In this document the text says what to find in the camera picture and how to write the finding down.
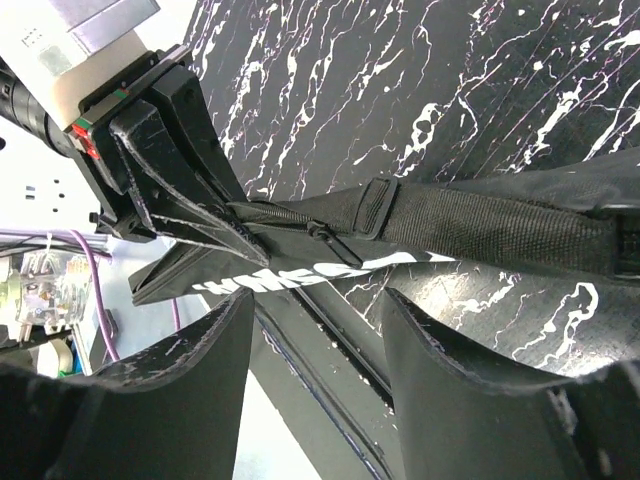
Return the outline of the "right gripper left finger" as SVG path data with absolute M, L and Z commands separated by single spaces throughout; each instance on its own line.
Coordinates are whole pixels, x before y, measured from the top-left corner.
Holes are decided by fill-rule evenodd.
M 229 479 L 249 367 L 254 298 L 91 376 L 1 367 L 5 479 Z

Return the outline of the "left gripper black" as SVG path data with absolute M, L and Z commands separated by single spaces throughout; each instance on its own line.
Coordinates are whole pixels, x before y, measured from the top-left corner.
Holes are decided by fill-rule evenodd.
M 100 202 L 89 220 L 124 240 L 166 236 L 266 267 L 266 248 L 231 209 L 247 197 L 191 62 L 183 45 L 148 52 L 81 102 L 69 138 Z

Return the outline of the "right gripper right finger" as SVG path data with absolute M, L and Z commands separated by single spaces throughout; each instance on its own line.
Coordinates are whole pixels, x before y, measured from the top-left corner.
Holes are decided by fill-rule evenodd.
M 518 363 L 384 297 L 383 340 L 410 479 L 635 479 L 639 364 L 577 378 Z

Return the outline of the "black Crossway racket bag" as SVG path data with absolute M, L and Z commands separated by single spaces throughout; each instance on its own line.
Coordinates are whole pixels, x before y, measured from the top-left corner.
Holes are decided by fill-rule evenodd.
M 465 260 L 547 276 L 639 280 L 639 152 L 551 170 L 451 183 L 395 179 L 300 201 L 239 202 L 266 248 L 261 267 L 231 251 L 177 244 L 130 277 L 141 306 L 183 295 L 258 293 L 416 262 Z

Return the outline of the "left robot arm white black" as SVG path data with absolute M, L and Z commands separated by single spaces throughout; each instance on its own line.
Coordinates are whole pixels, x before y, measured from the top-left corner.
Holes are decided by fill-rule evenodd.
M 101 233 L 157 236 L 228 251 L 261 266 L 269 255 L 232 211 L 246 199 L 182 45 L 149 51 L 87 95 L 58 127 L 7 66 L 1 115 L 73 159 L 101 204 Z

